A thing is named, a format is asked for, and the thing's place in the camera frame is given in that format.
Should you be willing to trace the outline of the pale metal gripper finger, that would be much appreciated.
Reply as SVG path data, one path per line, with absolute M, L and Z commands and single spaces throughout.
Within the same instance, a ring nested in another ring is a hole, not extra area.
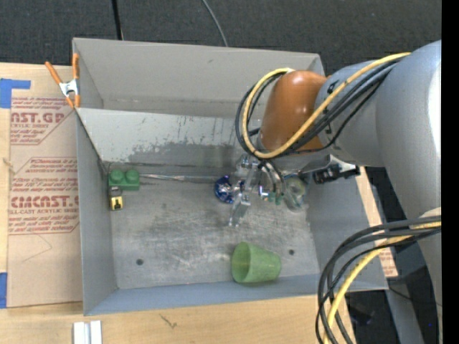
M 232 198 L 233 198 L 232 209 L 229 215 L 228 224 L 229 226 L 237 226 L 238 218 L 239 218 L 238 212 L 239 212 L 241 200 L 242 200 L 242 192 L 241 192 L 240 183 L 237 183 L 236 186 L 234 187 L 233 192 L 232 192 Z
M 247 213 L 247 210 L 250 208 L 250 206 L 251 206 L 250 196 L 247 193 L 242 192 L 241 197 L 240 197 L 240 205 L 238 209 L 239 216 L 238 216 L 237 224 L 241 223 L 241 221 L 245 217 L 245 214 Z

